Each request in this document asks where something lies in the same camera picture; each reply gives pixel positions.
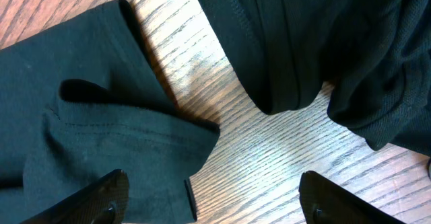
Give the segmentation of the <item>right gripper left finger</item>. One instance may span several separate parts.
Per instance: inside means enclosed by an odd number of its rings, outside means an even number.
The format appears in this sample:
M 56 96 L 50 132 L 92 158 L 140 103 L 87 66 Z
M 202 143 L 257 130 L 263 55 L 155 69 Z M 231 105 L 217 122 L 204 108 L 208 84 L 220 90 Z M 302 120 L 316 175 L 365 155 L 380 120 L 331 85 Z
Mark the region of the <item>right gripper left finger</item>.
M 129 202 L 129 179 L 113 170 L 22 224 L 120 224 Z

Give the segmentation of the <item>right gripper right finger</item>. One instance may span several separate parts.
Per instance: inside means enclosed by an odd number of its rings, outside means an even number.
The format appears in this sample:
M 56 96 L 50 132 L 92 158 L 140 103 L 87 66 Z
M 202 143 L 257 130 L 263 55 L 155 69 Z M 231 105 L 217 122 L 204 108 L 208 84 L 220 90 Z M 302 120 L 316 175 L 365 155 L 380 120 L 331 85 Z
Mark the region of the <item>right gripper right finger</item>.
M 307 224 L 403 224 L 322 175 L 301 175 L 299 199 Z

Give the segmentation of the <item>black t-shirt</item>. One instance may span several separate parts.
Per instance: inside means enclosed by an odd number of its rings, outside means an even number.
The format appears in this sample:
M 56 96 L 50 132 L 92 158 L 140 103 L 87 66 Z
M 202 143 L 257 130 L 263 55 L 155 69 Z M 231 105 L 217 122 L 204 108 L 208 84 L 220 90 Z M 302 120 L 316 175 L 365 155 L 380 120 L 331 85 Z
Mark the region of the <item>black t-shirt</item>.
M 1 222 L 19 223 L 115 169 L 127 223 L 191 223 L 190 177 L 220 135 L 180 117 L 113 0 L 1 51 Z

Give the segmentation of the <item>black garment with white logo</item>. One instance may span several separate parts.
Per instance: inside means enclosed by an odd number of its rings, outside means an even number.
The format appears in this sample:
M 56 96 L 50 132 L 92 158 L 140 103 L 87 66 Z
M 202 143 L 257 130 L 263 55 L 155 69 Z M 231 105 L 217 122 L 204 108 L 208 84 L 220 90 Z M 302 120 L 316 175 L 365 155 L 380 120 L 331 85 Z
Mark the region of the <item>black garment with white logo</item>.
M 333 85 L 329 118 L 371 149 L 430 154 L 430 0 L 198 0 L 268 115 Z

